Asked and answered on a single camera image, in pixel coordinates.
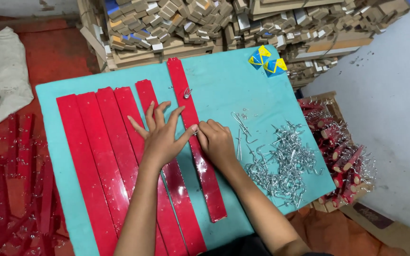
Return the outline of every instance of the hand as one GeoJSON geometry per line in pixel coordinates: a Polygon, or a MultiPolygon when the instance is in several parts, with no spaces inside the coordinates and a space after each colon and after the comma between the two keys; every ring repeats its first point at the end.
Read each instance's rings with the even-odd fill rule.
{"type": "Polygon", "coordinates": [[[201,121],[197,137],[203,151],[224,175],[227,170],[232,169],[234,164],[239,166],[235,156],[233,137],[228,127],[211,119],[206,123],[201,121]]]}
{"type": "Polygon", "coordinates": [[[170,101],[159,104],[154,110],[153,119],[154,102],[151,102],[145,114],[149,131],[128,116],[134,129],[145,139],[145,151],[140,165],[142,163],[154,165],[158,170],[161,170],[164,165],[179,154],[189,138],[199,129],[198,125],[191,125],[179,139],[175,140],[178,116],[185,107],[179,107],[172,111],[168,122],[165,123],[163,112],[169,105],[170,101]]]}

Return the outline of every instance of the forearm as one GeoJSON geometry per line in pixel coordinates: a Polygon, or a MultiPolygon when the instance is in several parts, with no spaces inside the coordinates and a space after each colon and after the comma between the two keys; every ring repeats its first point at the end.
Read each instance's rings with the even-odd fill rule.
{"type": "Polygon", "coordinates": [[[159,171],[144,165],[139,168],[128,213],[114,256],[154,255],[156,204],[159,171]]]}
{"type": "Polygon", "coordinates": [[[301,241],[289,221],[254,184],[240,164],[235,162],[225,168],[231,169],[231,171],[224,172],[228,174],[226,178],[238,195],[254,230],[269,251],[275,254],[285,245],[298,245],[299,242],[300,246],[295,246],[298,249],[294,251],[298,251],[298,255],[308,252],[309,248],[301,241]]]}

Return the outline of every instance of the stack of wooden blocks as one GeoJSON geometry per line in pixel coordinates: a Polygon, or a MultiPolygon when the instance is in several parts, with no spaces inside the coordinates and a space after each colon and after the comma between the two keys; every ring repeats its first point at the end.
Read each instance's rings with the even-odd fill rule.
{"type": "Polygon", "coordinates": [[[84,26],[104,47],[103,71],[271,44],[292,67],[294,88],[410,10],[410,0],[78,1],[88,6],[81,9],[84,26]]]}

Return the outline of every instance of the wooden crate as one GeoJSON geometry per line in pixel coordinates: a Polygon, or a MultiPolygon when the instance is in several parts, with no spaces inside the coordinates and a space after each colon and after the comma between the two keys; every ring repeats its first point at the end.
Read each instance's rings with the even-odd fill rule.
{"type": "MultiPolygon", "coordinates": [[[[338,102],[335,99],[336,96],[336,91],[329,91],[326,93],[322,93],[322,94],[318,94],[318,95],[314,95],[308,98],[311,98],[313,101],[319,101],[319,102],[327,102],[327,108],[330,112],[330,114],[332,114],[333,119],[337,122],[337,123],[346,123],[345,119],[343,117],[343,115],[341,114],[341,110],[339,108],[338,102]]],[[[368,183],[364,183],[362,182],[361,184],[359,184],[357,186],[357,193],[354,195],[354,201],[356,201],[358,198],[361,198],[362,196],[364,196],[368,191],[371,191],[373,189],[373,185],[372,184],[368,184],[368,183]]],[[[308,207],[310,208],[315,208],[318,211],[323,211],[323,212],[333,212],[334,210],[337,210],[339,207],[345,206],[346,203],[345,202],[341,202],[339,204],[338,207],[334,207],[333,203],[328,201],[325,204],[320,204],[318,200],[313,201],[312,203],[309,204],[308,207]]]]}

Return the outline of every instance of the right hand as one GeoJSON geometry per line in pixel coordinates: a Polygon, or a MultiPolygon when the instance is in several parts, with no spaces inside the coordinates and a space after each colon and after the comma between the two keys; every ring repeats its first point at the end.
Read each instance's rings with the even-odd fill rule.
{"type": "Polygon", "coordinates": [[[203,151],[224,175],[235,164],[240,165],[235,156],[233,137],[228,127],[211,119],[207,122],[201,121],[197,137],[203,151]]]}

